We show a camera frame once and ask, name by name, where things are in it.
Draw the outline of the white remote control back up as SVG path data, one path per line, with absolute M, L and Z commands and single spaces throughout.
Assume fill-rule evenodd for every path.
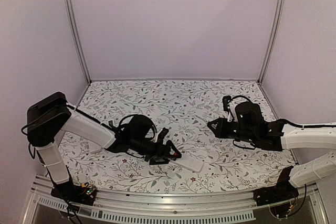
M 195 173 L 199 173 L 204 166 L 204 162 L 202 160 L 191 156 L 182 156 L 181 158 L 177 158 L 175 161 L 172 161 L 172 163 Z

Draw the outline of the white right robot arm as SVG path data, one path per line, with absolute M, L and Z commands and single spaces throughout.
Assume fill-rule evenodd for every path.
M 292 187 L 299 188 L 335 174 L 335 123 L 295 124 L 286 119 L 267 122 L 259 104 L 249 98 L 231 106 L 231 96 L 222 99 L 227 118 L 208 122 L 207 127 L 216 138 L 232 139 L 250 144 L 250 149 L 265 151 L 291 150 L 296 148 L 325 148 L 329 152 L 301 165 L 284 168 L 268 178 L 271 196 L 276 201 L 284 200 L 291 194 Z

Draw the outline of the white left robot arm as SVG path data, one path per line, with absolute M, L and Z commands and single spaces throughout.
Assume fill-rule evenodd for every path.
M 118 125 L 103 123 L 70 104 L 56 92 L 31 105 L 22 133 L 36 150 L 58 192 L 67 200 L 78 195 L 71 174 L 56 143 L 60 133 L 70 134 L 111 153 L 140 154 L 150 165 L 166 164 L 182 157 L 172 141 L 165 139 L 167 128 L 158 131 L 153 121 L 141 114 L 125 116 Z

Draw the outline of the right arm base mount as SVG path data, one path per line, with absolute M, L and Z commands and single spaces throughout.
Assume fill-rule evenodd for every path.
M 277 219 L 290 216 L 298 196 L 298 190 L 288 182 L 253 191 L 253 199 L 257 206 L 268 205 L 270 213 Z

